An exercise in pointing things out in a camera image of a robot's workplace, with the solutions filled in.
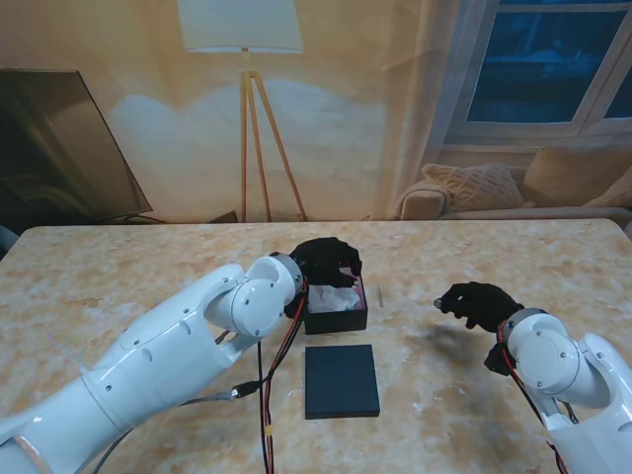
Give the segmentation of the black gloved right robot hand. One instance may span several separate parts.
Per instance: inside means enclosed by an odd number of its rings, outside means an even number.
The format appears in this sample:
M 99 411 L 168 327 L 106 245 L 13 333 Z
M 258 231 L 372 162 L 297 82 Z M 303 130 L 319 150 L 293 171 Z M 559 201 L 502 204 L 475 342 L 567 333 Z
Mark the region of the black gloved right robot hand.
M 498 286 L 470 281 L 454 284 L 434 306 L 443 314 L 465 319 L 465 327 L 496 333 L 503 322 L 524 308 Z

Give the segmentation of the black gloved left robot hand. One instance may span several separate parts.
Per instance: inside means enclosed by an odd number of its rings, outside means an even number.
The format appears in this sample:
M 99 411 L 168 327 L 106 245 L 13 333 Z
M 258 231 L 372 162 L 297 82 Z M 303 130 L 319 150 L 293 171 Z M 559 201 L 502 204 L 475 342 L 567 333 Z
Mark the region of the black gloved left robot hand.
M 361 274 L 358 250 L 336 237 L 305 241 L 290 253 L 290 257 L 310 285 L 352 287 Z

